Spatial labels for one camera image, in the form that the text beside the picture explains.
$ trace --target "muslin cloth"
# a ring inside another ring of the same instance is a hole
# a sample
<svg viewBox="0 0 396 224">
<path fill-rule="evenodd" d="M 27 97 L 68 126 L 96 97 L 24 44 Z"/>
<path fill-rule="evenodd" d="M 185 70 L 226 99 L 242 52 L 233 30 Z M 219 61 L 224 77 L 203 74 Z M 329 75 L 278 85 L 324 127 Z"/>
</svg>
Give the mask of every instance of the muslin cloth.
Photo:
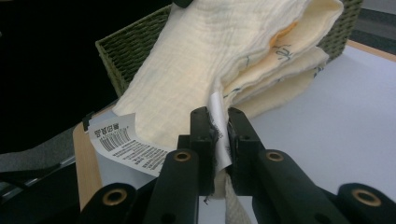
<svg viewBox="0 0 396 224">
<path fill-rule="evenodd" d="M 150 55 L 113 112 L 135 113 L 140 138 L 176 149 L 178 136 L 190 132 L 190 112 L 206 106 L 214 92 L 223 96 L 225 118 L 230 106 L 253 118 L 283 105 L 303 92 L 326 64 L 328 55 L 316 45 L 342 10 L 338 0 L 172 5 Z M 219 175 L 216 192 L 234 199 L 231 180 L 224 172 Z M 228 210 L 233 215 L 227 223 L 249 223 L 241 213 L 241 207 Z"/>
</svg>

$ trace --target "barcode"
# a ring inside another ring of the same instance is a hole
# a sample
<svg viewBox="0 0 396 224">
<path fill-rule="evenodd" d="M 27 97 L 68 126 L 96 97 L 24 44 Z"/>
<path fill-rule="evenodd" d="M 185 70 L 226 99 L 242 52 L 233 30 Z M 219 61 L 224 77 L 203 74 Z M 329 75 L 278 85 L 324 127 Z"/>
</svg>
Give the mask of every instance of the barcode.
<svg viewBox="0 0 396 224">
<path fill-rule="evenodd" d="M 100 143 L 107 151 L 111 151 L 116 147 L 120 147 L 129 141 L 131 141 L 131 138 L 128 136 L 126 128 L 119 129 L 113 133 L 108 133 L 107 135 L 100 138 Z"/>
</svg>

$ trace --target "care label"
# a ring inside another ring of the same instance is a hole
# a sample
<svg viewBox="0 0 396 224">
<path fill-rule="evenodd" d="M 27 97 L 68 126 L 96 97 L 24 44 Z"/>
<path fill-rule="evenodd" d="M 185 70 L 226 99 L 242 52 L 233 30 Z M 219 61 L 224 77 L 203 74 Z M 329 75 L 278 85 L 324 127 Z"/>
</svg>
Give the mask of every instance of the care label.
<svg viewBox="0 0 396 224">
<path fill-rule="evenodd" d="M 224 116 L 222 95 L 216 91 L 209 98 L 208 109 L 210 121 L 219 133 L 219 140 L 216 143 L 216 173 L 232 164 L 230 141 L 227 131 L 227 119 Z"/>
<path fill-rule="evenodd" d="M 135 114 L 129 114 L 90 125 L 91 143 L 106 158 L 145 174 L 159 176 L 166 154 L 174 149 L 139 139 L 134 121 Z"/>
</svg>

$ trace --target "wicker basket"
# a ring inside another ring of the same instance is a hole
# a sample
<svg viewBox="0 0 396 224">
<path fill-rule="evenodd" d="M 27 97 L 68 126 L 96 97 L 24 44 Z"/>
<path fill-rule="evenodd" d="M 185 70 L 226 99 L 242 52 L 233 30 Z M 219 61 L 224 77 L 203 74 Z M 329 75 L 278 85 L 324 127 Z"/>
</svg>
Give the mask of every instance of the wicker basket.
<svg viewBox="0 0 396 224">
<path fill-rule="evenodd" d="M 330 60 L 343 52 L 361 10 L 362 0 L 344 0 L 343 3 L 343 14 L 318 44 L 330 55 Z M 149 56 L 167 22 L 170 9 L 170 5 L 163 7 L 95 42 L 108 77 L 119 97 L 128 89 L 134 74 Z"/>
</svg>

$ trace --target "black background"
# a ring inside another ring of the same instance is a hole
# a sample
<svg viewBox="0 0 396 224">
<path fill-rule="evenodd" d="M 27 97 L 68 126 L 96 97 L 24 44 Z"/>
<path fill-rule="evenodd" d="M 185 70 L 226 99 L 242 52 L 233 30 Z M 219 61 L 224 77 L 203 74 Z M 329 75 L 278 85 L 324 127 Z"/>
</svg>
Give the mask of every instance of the black background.
<svg viewBox="0 0 396 224">
<path fill-rule="evenodd" d="M 115 101 L 94 42 L 170 3 L 0 2 L 0 152 L 35 147 Z"/>
</svg>

